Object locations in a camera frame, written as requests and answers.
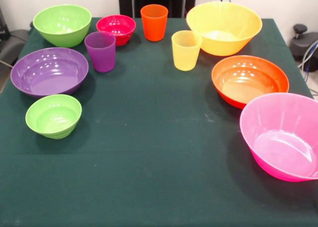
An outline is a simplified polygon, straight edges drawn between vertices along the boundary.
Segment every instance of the green bowl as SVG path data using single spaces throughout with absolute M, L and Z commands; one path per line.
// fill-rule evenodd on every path
M 34 102 L 25 115 L 27 126 L 51 139 L 62 139 L 75 128 L 81 115 L 80 102 L 66 94 L 54 94 Z
M 33 19 L 36 30 L 57 47 L 73 47 L 82 42 L 91 22 L 91 13 L 78 5 L 48 7 Z

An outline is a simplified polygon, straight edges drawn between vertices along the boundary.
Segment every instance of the red bowl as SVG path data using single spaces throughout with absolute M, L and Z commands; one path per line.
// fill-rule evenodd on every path
M 123 46 L 133 35 L 136 22 L 125 15 L 110 15 L 100 19 L 96 28 L 100 32 L 111 32 L 116 38 L 116 46 Z

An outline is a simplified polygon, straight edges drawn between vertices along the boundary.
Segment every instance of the bowl rim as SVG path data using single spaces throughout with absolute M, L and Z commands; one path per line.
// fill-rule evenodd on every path
M 264 61 L 264 62 L 270 63 L 271 65 L 275 66 L 276 69 L 278 69 L 278 70 L 281 71 L 281 73 L 283 74 L 283 76 L 284 76 L 284 78 L 285 78 L 285 81 L 287 81 L 287 89 L 286 89 L 285 91 L 279 91 L 279 92 L 281 92 L 281 93 L 287 93 L 287 92 L 289 91 L 289 88 L 290 88 L 289 79 L 288 79 L 286 73 L 285 73 L 278 65 L 276 65 L 275 63 L 273 63 L 273 62 L 271 62 L 271 61 L 269 61 L 269 60 L 267 60 L 267 59 L 264 59 L 264 58 L 262 58 L 262 57 L 250 56 L 250 55 L 236 55 L 236 56 L 229 56 L 229 57 L 226 57 L 226 58 L 224 58 L 224 59 L 221 59 L 220 61 L 218 61 L 218 62 L 212 67 L 212 71 L 211 71 L 212 83 L 213 83 L 215 89 L 216 89 L 218 92 L 220 92 L 222 95 L 224 95 L 225 97 L 227 97 L 228 99 L 233 100 L 233 101 L 235 101 L 235 102 L 237 102 L 237 103 L 240 103 L 240 104 L 242 104 L 242 105 L 247 105 L 247 104 L 248 104 L 248 103 L 242 103 L 242 102 L 240 102 L 240 101 L 238 101 L 238 100 L 236 100 L 236 99 L 232 99 L 232 98 L 228 97 L 227 95 L 225 95 L 221 90 L 218 89 L 218 87 L 217 87 L 217 85 L 216 85 L 216 80 L 213 79 L 213 75 L 214 75 L 214 73 L 216 72 L 216 71 L 215 71 L 215 70 L 216 70 L 215 67 L 216 67 L 217 65 L 220 65 L 220 64 L 221 64 L 222 62 L 224 62 L 224 61 L 231 60 L 231 59 L 235 59 L 235 58 L 253 58 L 253 59 L 262 60 L 262 61 Z
M 135 31 L 135 29 L 136 29 L 136 27 L 137 27 L 136 21 L 135 21 L 133 18 L 131 18 L 130 16 L 126 16 L 126 15 L 122 15 L 122 14 L 113 14 L 113 15 L 108 15 L 108 16 L 106 16 L 106 17 L 102 17 L 102 18 L 101 18 L 100 20 L 98 20 L 98 22 L 96 23 L 96 29 L 97 29 L 97 31 L 99 31 L 99 32 L 105 32 L 105 31 L 102 31 L 102 30 L 98 29 L 98 24 L 99 24 L 102 20 L 107 19 L 107 18 L 109 18 L 109 17 L 113 17 L 113 16 L 125 17 L 125 18 L 127 18 L 127 19 L 133 21 L 133 23 L 134 23 L 134 28 L 133 28 L 132 30 L 130 30 L 130 31 L 127 32 L 127 33 L 121 34 L 121 35 L 113 34 L 115 37 L 127 36 L 128 34 L 133 33 L 133 32 Z
M 36 23 L 35 23 L 34 21 L 35 21 L 36 17 L 37 17 L 40 13 L 42 13 L 42 12 L 44 12 L 44 11 L 46 11 L 46 10 L 52 9 L 52 8 L 54 8 L 54 7 L 63 7 L 63 6 L 79 7 L 79 8 L 82 8 L 82 9 L 86 10 L 86 11 L 88 12 L 88 14 L 89 14 L 89 21 L 85 24 L 85 26 L 83 26 L 83 27 L 81 27 L 81 28 L 79 28 L 79 29 L 76 29 L 76 30 L 74 30 L 74 31 L 72 31 L 72 32 L 60 33 L 60 34 L 51 33 L 51 32 L 46 32 L 46 31 L 43 31 L 43 30 L 39 29 L 39 28 L 36 26 Z M 76 4 L 68 4 L 68 3 L 66 3 L 66 4 L 58 4 L 58 5 L 50 6 L 50 7 L 47 7 L 47 8 L 45 8 L 45 9 L 39 11 L 39 12 L 33 17 L 32 23 L 33 23 L 34 28 L 35 28 L 36 30 L 38 30 L 39 32 L 41 32 L 41 33 L 49 34 L 49 35 L 66 35 L 66 34 L 72 34 L 72 33 L 78 32 L 78 31 L 82 30 L 83 28 L 87 27 L 87 26 L 91 23 L 91 18 L 92 18 L 91 12 L 90 12 L 86 7 L 80 6 L 80 5 L 76 5 Z
M 240 129 L 240 132 L 243 136 L 243 139 L 244 141 L 246 142 L 246 144 L 248 145 L 248 148 L 250 149 L 251 152 L 253 152 L 253 154 L 255 154 L 257 157 L 259 157 L 263 162 L 265 162 L 267 165 L 271 166 L 272 168 L 276 169 L 276 170 L 279 170 L 280 172 L 283 172 L 287 175 L 290 175 L 292 177 L 296 177 L 298 179 L 302 179 L 302 181 L 304 180 L 317 180 L 318 177 L 308 177 L 308 176 L 300 176 L 300 175 L 296 175 L 296 174 L 292 174 L 290 172 L 287 172 L 287 171 L 284 171 L 272 164 L 270 164 L 267 160 L 263 159 L 260 155 L 258 155 L 255 151 L 254 151 L 254 148 L 253 146 L 247 141 L 246 139 L 246 136 L 242 130 L 242 123 L 243 123 L 243 118 L 245 115 L 245 113 L 247 112 L 247 109 L 249 108 L 249 106 L 251 106 L 253 103 L 257 102 L 259 99 L 264 99 L 264 98 L 267 98 L 268 96 L 290 96 L 290 97 L 298 97 L 300 99 L 306 99 L 306 100 L 310 100 L 310 102 L 312 103 L 316 103 L 318 104 L 318 101 L 314 100 L 313 98 L 309 98 L 307 96 L 304 96 L 304 95 L 300 95 L 300 94 L 295 94 L 295 93 L 285 93 L 285 92 L 277 92 L 277 93 L 269 93 L 269 94 L 264 94 L 264 95 L 261 95 L 257 98 L 255 98 L 254 100 L 252 100 L 250 103 L 248 103 L 244 109 L 242 110 L 241 114 L 240 114 L 240 118 L 239 118 L 239 129 Z
M 10 72 L 10 80 L 11 80 L 12 84 L 15 86 L 15 88 L 17 88 L 17 89 L 20 90 L 21 92 L 23 92 L 23 93 L 25 93 L 25 94 L 27 94 L 27 95 L 30 95 L 30 96 L 48 96 L 48 95 L 55 95 L 56 93 L 54 93 L 54 94 L 36 94 L 36 93 L 31 93 L 31 92 L 22 90 L 22 89 L 13 81 L 13 79 L 12 79 L 13 71 L 16 69 L 17 65 L 18 65 L 24 58 L 27 58 L 27 57 L 29 57 L 29 56 L 35 54 L 35 53 L 39 53 L 39 52 L 47 51 L 47 50 L 55 50 L 55 49 L 58 49 L 58 50 L 67 50 L 67 51 L 71 50 L 72 52 L 75 52 L 75 53 L 79 54 L 80 56 L 82 56 L 82 57 L 84 58 L 84 60 L 85 60 L 85 67 L 87 68 L 87 69 L 85 70 L 85 74 L 84 74 L 83 78 L 82 78 L 77 84 L 75 84 L 75 85 L 72 86 L 71 88 L 68 88 L 68 89 L 66 89 L 66 90 L 61 91 L 59 94 L 64 93 L 64 92 L 67 92 L 68 90 L 73 89 L 73 88 L 74 88 L 75 86 L 77 86 L 78 84 L 81 84 L 81 83 L 84 81 L 84 79 L 86 78 L 86 76 L 87 76 L 87 74 L 88 74 L 88 71 L 89 71 L 89 64 L 88 64 L 88 61 L 87 61 L 86 57 L 85 57 L 82 53 L 80 53 L 80 52 L 78 52 L 78 51 L 76 51 L 76 50 L 70 49 L 70 48 L 66 48 L 66 47 L 48 47 L 48 48 L 43 48 L 43 49 L 40 49 L 40 50 L 37 50 L 37 51 L 34 51 L 34 52 L 31 52 L 31 53 L 27 54 L 27 55 L 25 55 L 24 57 L 20 58 L 20 59 L 14 64 L 14 66 L 12 67 L 11 72 Z
M 78 115 L 78 117 L 76 118 L 76 120 L 75 120 L 74 122 L 72 122 L 72 124 L 70 124 L 67 128 L 65 128 L 65 129 L 63 129 L 63 130 L 60 130 L 60 131 L 57 131 L 57 132 L 41 132 L 41 131 L 39 131 L 39 130 L 36 130 L 36 129 L 30 127 L 30 125 L 28 124 L 28 121 L 27 121 L 27 115 L 28 115 L 28 113 L 30 112 L 30 110 L 31 110 L 34 106 L 36 106 L 37 104 L 39 104 L 40 102 L 42 102 L 44 99 L 50 99 L 50 98 L 52 98 L 53 96 L 65 96 L 65 97 L 67 97 L 68 99 L 72 99 L 72 100 L 75 101 L 75 103 L 76 103 L 76 104 L 79 106 L 79 108 L 80 108 L 80 109 L 79 109 L 79 115 Z M 28 108 L 28 110 L 27 110 L 26 113 L 25 113 L 25 123 L 26 123 L 26 125 L 29 127 L 29 129 L 31 129 L 32 131 L 34 131 L 34 132 L 36 132 L 36 133 L 44 134 L 44 135 L 57 134 L 57 133 L 60 133 L 60 132 L 62 132 L 62 131 L 65 131 L 65 130 L 69 129 L 70 127 L 72 127 L 73 125 L 75 125 L 75 124 L 79 121 L 79 119 L 80 119 L 80 117 L 81 117 L 81 114 L 82 114 L 82 106 L 81 106 L 80 102 L 79 102 L 76 98 L 74 98 L 74 97 L 71 96 L 71 95 L 67 95 L 67 94 L 52 94 L 52 95 L 48 95 L 48 96 L 45 96 L 45 97 L 43 97 L 43 98 L 38 99 L 37 101 L 35 101 L 35 102 Z
M 196 30 L 194 30 L 194 29 L 192 29 L 192 28 L 190 27 L 189 22 L 188 22 L 188 15 L 191 13 L 191 11 L 192 11 L 194 8 L 200 7 L 200 6 L 204 6 L 204 5 L 206 5 L 206 4 L 211 4 L 211 3 L 223 3 L 223 4 L 226 3 L 226 4 L 231 4 L 231 5 L 234 5 L 234 6 L 239 6 L 239 7 L 242 7 L 242 8 L 247 9 L 247 10 L 250 11 L 251 13 L 255 14 L 255 15 L 257 16 L 257 18 L 259 19 L 259 21 L 260 21 L 260 27 L 259 27 L 259 29 L 258 29 L 257 32 L 255 32 L 253 35 L 248 36 L 248 37 L 244 37 L 244 38 L 240 38 L 240 39 L 237 39 L 237 40 L 235 40 L 235 41 L 216 40 L 216 39 L 207 38 L 207 37 L 203 36 L 200 32 L 198 32 L 198 31 L 196 31 Z M 250 9 L 250 8 L 247 7 L 247 6 L 244 6 L 244 5 L 241 5 L 241 4 L 238 4 L 238 3 L 225 2 L 225 1 L 211 1 L 211 2 L 204 2 L 204 3 L 198 4 L 198 5 L 194 6 L 192 9 L 190 9 L 190 11 L 187 13 L 187 16 L 186 16 L 185 20 L 186 20 L 186 23 L 187 23 L 188 27 L 189 27 L 192 31 L 197 32 L 198 34 L 200 34 L 202 37 L 207 38 L 207 39 L 209 39 L 209 40 L 218 41 L 218 42 L 226 42 L 226 43 L 241 42 L 241 41 L 245 41 L 245 40 L 248 40 L 248 39 L 252 39 L 252 38 L 255 37 L 258 33 L 260 33 L 260 31 L 261 31 L 262 28 L 263 28 L 263 21 L 262 21 L 261 17 L 260 17 L 255 11 L 253 11 L 252 9 Z

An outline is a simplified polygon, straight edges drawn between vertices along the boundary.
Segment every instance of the yellow cup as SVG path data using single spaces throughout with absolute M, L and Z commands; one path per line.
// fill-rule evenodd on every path
M 178 31 L 171 37 L 174 66 L 181 71 L 192 70 L 198 60 L 202 37 L 193 31 Z

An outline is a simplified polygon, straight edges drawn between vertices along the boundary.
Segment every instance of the plastic bowl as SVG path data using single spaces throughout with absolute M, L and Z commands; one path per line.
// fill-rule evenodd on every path
M 80 102 L 65 94 L 49 95 L 34 102 L 25 115 L 27 126 L 51 139 L 62 139 L 75 128 L 81 116 Z
M 256 162 L 284 181 L 318 179 L 318 102 L 298 94 L 266 94 L 250 102 L 240 130 Z
M 88 73 L 87 59 L 79 52 L 61 47 L 35 51 L 12 68 L 11 81 L 34 98 L 51 94 L 72 94 Z
M 56 5 L 35 15 L 33 25 L 57 47 L 73 47 L 82 42 L 91 21 L 90 12 L 77 5 Z
M 125 15 L 111 15 L 100 19 L 96 28 L 100 32 L 111 32 L 116 38 L 116 46 L 123 46 L 133 35 L 136 22 Z
M 289 90 L 288 78 L 277 65 L 254 56 L 219 61 L 212 69 L 212 82 L 220 96 L 239 109 L 260 95 Z
M 202 36 L 202 50 L 216 56 L 237 53 L 262 29 L 262 20 L 255 12 L 232 2 L 197 5 L 188 12 L 186 21 Z

